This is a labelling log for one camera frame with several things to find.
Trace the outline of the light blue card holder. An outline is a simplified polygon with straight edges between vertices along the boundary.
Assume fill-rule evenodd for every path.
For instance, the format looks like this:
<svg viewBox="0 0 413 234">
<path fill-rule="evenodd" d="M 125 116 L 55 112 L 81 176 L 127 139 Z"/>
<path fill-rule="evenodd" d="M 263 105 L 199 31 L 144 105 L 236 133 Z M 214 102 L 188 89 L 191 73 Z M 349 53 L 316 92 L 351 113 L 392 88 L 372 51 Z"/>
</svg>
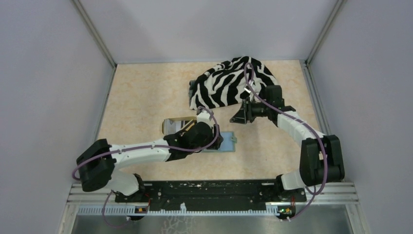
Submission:
<svg viewBox="0 0 413 234">
<path fill-rule="evenodd" d="M 234 132 L 221 132 L 223 141 L 218 149 L 205 149 L 203 153 L 229 153 L 236 151 L 237 138 Z"/>
</svg>

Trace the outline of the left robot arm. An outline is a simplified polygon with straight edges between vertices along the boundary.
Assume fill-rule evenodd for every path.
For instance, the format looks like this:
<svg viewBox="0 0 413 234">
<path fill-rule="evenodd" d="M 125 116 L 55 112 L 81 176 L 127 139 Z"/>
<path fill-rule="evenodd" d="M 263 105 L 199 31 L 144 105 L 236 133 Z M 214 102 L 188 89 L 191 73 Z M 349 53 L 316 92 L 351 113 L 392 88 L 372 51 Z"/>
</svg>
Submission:
<svg viewBox="0 0 413 234">
<path fill-rule="evenodd" d="M 140 177 L 126 174 L 122 168 L 181 160 L 205 149 L 218 148 L 221 142 L 220 126 L 205 122 L 147 143 L 110 145 L 107 139 L 99 139 L 76 159 L 72 178 L 81 183 L 84 192 L 109 188 L 139 202 L 145 198 L 146 188 Z"/>
</svg>

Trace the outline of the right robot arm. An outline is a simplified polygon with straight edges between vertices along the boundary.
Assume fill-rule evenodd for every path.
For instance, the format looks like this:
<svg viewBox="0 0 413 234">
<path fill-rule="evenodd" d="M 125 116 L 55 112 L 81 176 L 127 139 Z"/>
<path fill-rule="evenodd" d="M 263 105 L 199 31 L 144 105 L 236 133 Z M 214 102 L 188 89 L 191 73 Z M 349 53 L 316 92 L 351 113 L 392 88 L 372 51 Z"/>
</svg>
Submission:
<svg viewBox="0 0 413 234">
<path fill-rule="evenodd" d="M 265 87 L 258 101 L 244 99 L 230 122 L 247 124 L 257 117 L 268 118 L 300 146 L 299 168 L 276 177 L 274 194 L 278 200 L 287 201 L 296 189 L 344 179 L 339 138 L 316 131 L 301 119 L 292 106 L 286 106 L 281 86 Z"/>
</svg>

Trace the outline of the silver card stack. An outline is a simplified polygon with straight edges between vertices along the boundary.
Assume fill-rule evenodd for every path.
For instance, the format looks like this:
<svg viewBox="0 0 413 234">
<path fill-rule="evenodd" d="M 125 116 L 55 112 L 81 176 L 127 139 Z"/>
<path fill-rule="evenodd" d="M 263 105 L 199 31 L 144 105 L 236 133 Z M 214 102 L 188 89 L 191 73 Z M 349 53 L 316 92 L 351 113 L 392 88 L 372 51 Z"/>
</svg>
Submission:
<svg viewBox="0 0 413 234">
<path fill-rule="evenodd" d="M 174 134 L 180 131 L 182 128 L 182 125 L 181 125 L 180 120 L 168 118 L 164 120 L 162 127 L 163 127 L 162 128 L 163 134 L 170 135 L 170 134 Z"/>
</svg>

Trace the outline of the beige oval card tray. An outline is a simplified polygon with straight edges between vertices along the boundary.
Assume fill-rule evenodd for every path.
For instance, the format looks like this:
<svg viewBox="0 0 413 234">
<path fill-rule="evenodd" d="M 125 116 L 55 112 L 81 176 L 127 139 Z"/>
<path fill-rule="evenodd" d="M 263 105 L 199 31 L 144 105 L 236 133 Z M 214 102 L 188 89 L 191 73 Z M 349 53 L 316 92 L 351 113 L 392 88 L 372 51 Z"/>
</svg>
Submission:
<svg viewBox="0 0 413 234">
<path fill-rule="evenodd" d="M 164 119 L 161 123 L 161 132 L 163 135 L 187 131 L 196 123 L 196 117 L 174 117 Z"/>
</svg>

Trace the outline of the zebra striped cloth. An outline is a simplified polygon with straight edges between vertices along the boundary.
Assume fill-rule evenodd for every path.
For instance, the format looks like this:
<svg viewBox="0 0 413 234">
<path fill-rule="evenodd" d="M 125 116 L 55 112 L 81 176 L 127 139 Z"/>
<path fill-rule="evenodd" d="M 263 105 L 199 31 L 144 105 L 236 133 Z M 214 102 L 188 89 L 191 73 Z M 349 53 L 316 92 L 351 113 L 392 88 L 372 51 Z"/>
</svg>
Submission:
<svg viewBox="0 0 413 234">
<path fill-rule="evenodd" d="M 189 108 L 196 110 L 199 106 L 208 109 L 226 107 L 241 103 L 249 98 L 248 86 L 244 76 L 247 63 L 247 74 L 254 70 L 251 86 L 259 94 L 266 86 L 278 85 L 278 81 L 270 70 L 259 60 L 243 56 L 226 60 L 209 68 L 189 84 Z"/>
</svg>

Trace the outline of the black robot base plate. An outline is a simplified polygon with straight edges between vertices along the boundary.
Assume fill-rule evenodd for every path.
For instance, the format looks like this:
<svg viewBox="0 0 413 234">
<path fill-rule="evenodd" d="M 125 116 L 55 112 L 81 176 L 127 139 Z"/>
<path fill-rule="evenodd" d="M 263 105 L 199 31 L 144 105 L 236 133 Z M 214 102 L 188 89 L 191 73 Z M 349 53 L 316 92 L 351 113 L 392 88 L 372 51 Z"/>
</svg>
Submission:
<svg viewBox="0 0 413 234">
<path fill-rule="evenodd" d="M 130 196 L 116 193 L 118 203 L 150 204 L 150 211 L 263 211 L 268 202 L 306 202 L 303 188 L 284 190 L 276 179 L 145 181 Z"/>
</svg>

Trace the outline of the aluminium frame rail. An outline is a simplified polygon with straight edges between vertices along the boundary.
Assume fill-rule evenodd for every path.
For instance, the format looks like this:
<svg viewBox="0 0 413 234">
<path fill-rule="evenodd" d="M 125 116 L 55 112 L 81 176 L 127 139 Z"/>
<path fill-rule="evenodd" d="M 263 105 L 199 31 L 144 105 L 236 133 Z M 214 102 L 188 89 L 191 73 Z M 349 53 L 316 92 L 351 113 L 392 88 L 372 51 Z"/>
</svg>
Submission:
<svg viewBox="0 0 413 234">
<path fill-rule="evenodd" d="M 190 187 L 184 190 L 189 197 L 217 197 L 223 195 L 225 197 L 234 196 L 234 193 L 229 193 L 226 189 L 207 189 L 206 187 Z M 100 204 L 105 201 L 109 194 L 109 189 L 100 189 L 94 192 L 84 192 L 80 184 L 73 184 L 66 203 L 81 203 L 91 202 Z M 359 204 L 359 197 L 353 183 L 329 183 L 319 195 L 316 195 L 314 204 Z"/>
</svg>

